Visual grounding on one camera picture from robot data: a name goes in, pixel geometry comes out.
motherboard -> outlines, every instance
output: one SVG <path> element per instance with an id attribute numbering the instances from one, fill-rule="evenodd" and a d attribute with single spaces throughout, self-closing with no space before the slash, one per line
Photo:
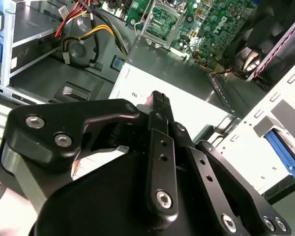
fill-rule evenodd
<path id="1" fill-rule="evenodd" d="M 120 18 L 148 41 L 183 57 L 197 52 L 211 68 L 256 7 L 252 0 L 133 0 L 127 5 Z"/>

wire bundle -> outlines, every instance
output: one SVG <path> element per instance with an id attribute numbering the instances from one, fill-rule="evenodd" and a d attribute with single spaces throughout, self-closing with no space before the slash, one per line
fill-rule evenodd
<path id="1" fill-rule="evenodd" d="M 222 72 L 217 72 L 217 71 L 211 70 L 210 68 L 207 67 L 207 65 L 205 63 L 202 63 L 202 58 L 199 55 L 198 50 L 193 52 L 192 57 L 196 62 L 198 62 L 200 64 L 200 68 L 206 72 L 209 72 L 210 75 L 222 75 L 222 74 L 226 74 L 226 73 L 231 72 L 230 69 L 225 69 Z"/>
<path id="2" fill-rule="evenodd" d="M 93 2 L 97 5 L 99 5 L 99 2 L 97 0 L 93 0 Z M 59 37 L 63 35 L 64 27 L 65 25 L 70 22 L 71 20 L 85 14 L 85 13 L 92 13 L 95 16 L 97 16 L 99 19 L 101 19 L 106 25 L 99 25 L 97 27 L 94 27 L 90 32 L 82 35 L 82 36 L 70 36 L 66 38 L 63 41 L 63 52 L 67 52 L 67 44 L 68 41 L 73 39 L 73 40 L 78 40 L 82 42 L 83 40 L 88 39 L 89 37 L 92 37 L 97 31 L 99 30 L 107 30 L 113 37 L 115 37 L 115 42 L 118 48 L 122 51 L 124 54 L 128 54 L 128 51 L 126 49 L 126 46 L 124 44 L 124 41 L 119 33 L 119 31 L 116 29 L 116 27 L 107 19 L 106 16 L 104 16 L 101 12 L 99 12 L 96 8 L 91 7 L 91 0 L 77 0 L 76 4 L 74 5 L 73 9 L 70 11 L 68 16 L 64 19 L 64 21 L 61 23 L 59 26 L 57 32 L 56 32 L 56 37 Z M 96 45 L 96 54 L 98 55 L 98 45 Z"/>
<path id="3" fill-rule="evenodd" d="M 71 37 L 67 37 L 64 41 L 63 41 L 63 52 L 67 52 L 68 50 L 68 42 L 69 40 L 73 39 L 73 40 L 77 40 L 77 41 L 82 41 L 82 40 L 86 40 L 90 37 L 92 37 L 93 33 L 99 31 L 99 30 L 107 30 L 113 37 L 115 36 L 113 31 L 107 26 L 107 25 L 99 25 L 97 27 L 95 27 L 94 29 L 92 29 L 90 32 L 76 37 L 76 36 L 71 36 Z"/>

silver screw head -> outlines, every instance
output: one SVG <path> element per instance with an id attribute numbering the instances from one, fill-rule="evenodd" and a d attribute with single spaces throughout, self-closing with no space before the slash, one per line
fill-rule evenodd
<path id="1" fill-rule="evenodd" d="M 265 222 L 265 225 L 266 225 L 271 231 L 275 231 L 275 227 L 274 227 L 274 225 L 272 224 L 272 222 L 271 222 L 268 218 L 264 217 L 264 222 Z"/>
<path id="2" fill-rule="evenodd" d="M 279 218 L 275 218 L 275 221 L 277 222 L 277 224 L 280 226 L 280 228 L 283 230 L 283 231 L 287 231 L 287 228 L 285 226 L 285 224 L 279 219 Z"/>
<path id="3" fill-rule="evenodd" d="M 166 192 L 158 191 L 156 198 L 163 208 L 168 209 L 172 206 L 172 199 Z"/>
<path id="4" fill-rule="evenodd" d="M 162 116 L 161 116 L 161 114 L 159 114 L 158 112 L 157 113 L 155 113 L 155 115 L 156 115 L 156 117 L 157 118 L 159 118 L 160 120 L 162 120 L 163 118 L 162 118 Z"/>
<path id="5" fill-rule="evenodd" d="M 177 124 L 177 127 L 178 127 L 178 129 L 180 129 L 181 131 L 185 131 L 186 130 L 186 128 L 185 127 L 183 127 L 183 125 L 182 124 Z"/>
<path id="6" fill-rule="evenodd" d="M 58 134 L 55 136 L 55 143 L 60 147 L 68 147 L 72 144 L 72 139 L 65 134 Z"/>
<path id="7" fill-rule="evenodd" d="M 45 121 L 42 118 L 36 116 L 27 117 L 25 119 L 25 123 L 28 127 L 33 129 L 41 129 L 45 126 Z"/>
<path id="8" fill-rule="evenodd" d="M 212 147 L 211 145 L 207 144 L 207 143 L 203 143 L 203 146 L 205 147 L 205 149 L 212 151 Z"/>
<path id="9" fill-rule="evenodd" d="M 224 225 L 226 226 L 226 228 L 230 232 L 235 233 L 237 231 L 234 220 L 232 218 L 230 218 L 228 215 L 223 214 L 222 215 L 222 220 L 223 220 Z"/>
<path id="10" fill-rule="evenodd" d="M 134 108 L 129 103 L 126 104 L 126 108 L 131 112 L 135 111 Z"/>

sticker label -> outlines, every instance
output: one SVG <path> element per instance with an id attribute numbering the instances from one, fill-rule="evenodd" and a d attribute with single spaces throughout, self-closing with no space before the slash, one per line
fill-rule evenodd
<path id="1" fill-rule="evenodd" d="M 134 9 L 137 9 L 138 6 L 139 6 L 139 4 L 138 4 L 137 2 L 135 2 L 135 1 L 132 3 L 132 7 L 133 7 Z"/>
<path id="2" fill-rule="evenodd" d="M 14 69 L 16 67 L 17 62 L 18 62 L 17 57 L 15 57 L 11 60 L 11 69 Z"/>
<path id="3" fill-rule="evenodd" d="M 61 8 L 59 8 L 58 12 L 60 13 L 60 16 L 63 20 L 69 15 L 69 11 L 66 5 L 63 5 Z"/>

red wire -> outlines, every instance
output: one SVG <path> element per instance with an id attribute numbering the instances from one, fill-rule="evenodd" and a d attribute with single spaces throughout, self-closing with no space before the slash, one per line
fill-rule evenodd
<path id="1" fill-rule="evenodd" d="M 66 22 L 66 20 L 67 19 L 69 19 L 69 18 L 71 18 L 71 17 L 73 17 L 73 16 L 75 16 L 75 15 L 77 15 L 78 13 L 80 13 L 82 10 L 83 10 L 83 6 L 81 6 L 78 10 L 76 10 L 75 9 L 75 12 L 73 11 L 73 12 L 71 12 L 65 19 L 64 19 L 64 21 L 61 23 L 61 25 L 59 26 L 59 28 L 58 28 L 58 30 L 57 30 L 57 32 L 56 32 L 56 34 L 55 34 L 55 37 L 58 37 L 60 34 L 61 34 L 61 28 L 64 26 L 64 22 Z"/>
<path id="2" fill-rule="evenodd" d="M 266 60 L 266 63 L 262 66 L 262 68 L 255 72 L 254 78 L 257 78 L 257 76 L 262 73 L 265 69 L 265 67 L 272 61 L 272 59 L 275 57 L 275 55 L 281 50 L 283 45 L 291 38 L 291 36 L 295 33 L 295 28 L 289 33 L 289 35 L 284 39 L 284 41 L 280 44 L 280 46 L 274 51 L 274 53 Z"/>

